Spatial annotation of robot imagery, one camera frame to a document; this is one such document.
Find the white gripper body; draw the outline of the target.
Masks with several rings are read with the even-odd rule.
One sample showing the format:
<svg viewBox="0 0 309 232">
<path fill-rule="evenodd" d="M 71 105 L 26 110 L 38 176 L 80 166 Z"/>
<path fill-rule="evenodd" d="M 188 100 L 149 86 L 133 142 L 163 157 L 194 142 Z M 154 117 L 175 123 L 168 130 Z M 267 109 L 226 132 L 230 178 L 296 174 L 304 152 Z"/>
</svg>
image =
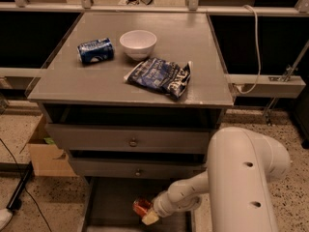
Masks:
<svg viewBox="0 0 309 232">
<path fill-rule="evenodd" d="M 167 191 L 161 192 L 153 199 L 154 211 L 162 218 L 173 215 L 178 210 L 178 205 L 171 201 Z"/>
</svg>

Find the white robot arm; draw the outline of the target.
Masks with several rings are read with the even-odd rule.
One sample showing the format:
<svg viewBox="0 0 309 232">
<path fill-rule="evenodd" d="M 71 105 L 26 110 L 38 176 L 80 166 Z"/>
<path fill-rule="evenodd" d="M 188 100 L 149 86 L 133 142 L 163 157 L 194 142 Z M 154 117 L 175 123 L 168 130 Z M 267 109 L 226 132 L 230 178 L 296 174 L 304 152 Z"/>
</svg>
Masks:
<svg viewBox="0 0 309 232">
<path fill-rule="evenodd" d="M 267 183 L 284 178 L 290 166 L 287 149 L 276 139 L 237 127 L 218 130 L 209 144 L 207 170 L 173 183 L 142 221 L 150 225 L 192 210 L 208 193 L 213 232 L 278 232 Z"/>
</svg>

